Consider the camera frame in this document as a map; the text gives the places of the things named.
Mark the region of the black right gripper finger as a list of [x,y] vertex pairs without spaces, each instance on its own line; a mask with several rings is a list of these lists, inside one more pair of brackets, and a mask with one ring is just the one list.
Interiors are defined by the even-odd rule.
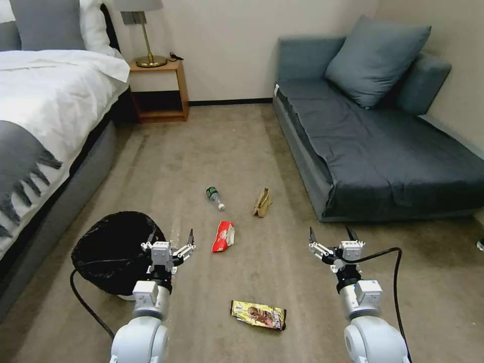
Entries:
[[346,232],[348,234],[348,242],[352,248],[363,248],[365,246],[365,242],[361,241],[356,232],[348,225],[345,226]]
[[310,251],[323,263],[334,262],[334,251],[317,242],[316,235],[312,227],[310,227],[309,248]]

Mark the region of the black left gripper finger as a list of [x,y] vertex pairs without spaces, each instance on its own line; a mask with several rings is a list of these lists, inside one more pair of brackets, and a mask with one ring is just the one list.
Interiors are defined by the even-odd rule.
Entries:
[[180,248],[172,249],[171,256],[174,266],[180,266],[187,260],[196,248],[193,229],[190,230],[188,241]]
[[153,228],[152,232],[148,235],[147,240],[141,243],[141,248],[143,251],[152,249],[153,243],[156,242],[156,227]]

